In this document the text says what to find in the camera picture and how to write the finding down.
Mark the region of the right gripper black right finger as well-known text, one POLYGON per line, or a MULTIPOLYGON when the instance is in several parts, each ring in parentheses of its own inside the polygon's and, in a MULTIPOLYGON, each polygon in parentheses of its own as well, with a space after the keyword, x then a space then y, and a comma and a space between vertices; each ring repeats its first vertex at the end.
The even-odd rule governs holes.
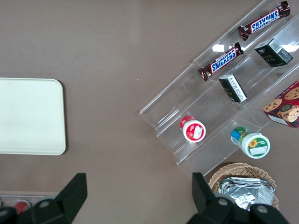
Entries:
POLYGON ((192 174, 192 197, 198 213, 189 224, 249 224, 249 213, 232 200, 215 196, 202 173, 192 174))

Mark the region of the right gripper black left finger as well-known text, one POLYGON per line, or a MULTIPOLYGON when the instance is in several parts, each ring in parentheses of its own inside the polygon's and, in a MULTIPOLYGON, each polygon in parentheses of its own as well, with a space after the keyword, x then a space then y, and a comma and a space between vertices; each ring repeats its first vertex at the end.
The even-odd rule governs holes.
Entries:
POLYGON ((86 174, 78 173, 54 199, 30 209, 33 224, 71 224, 87 198, 86 174))

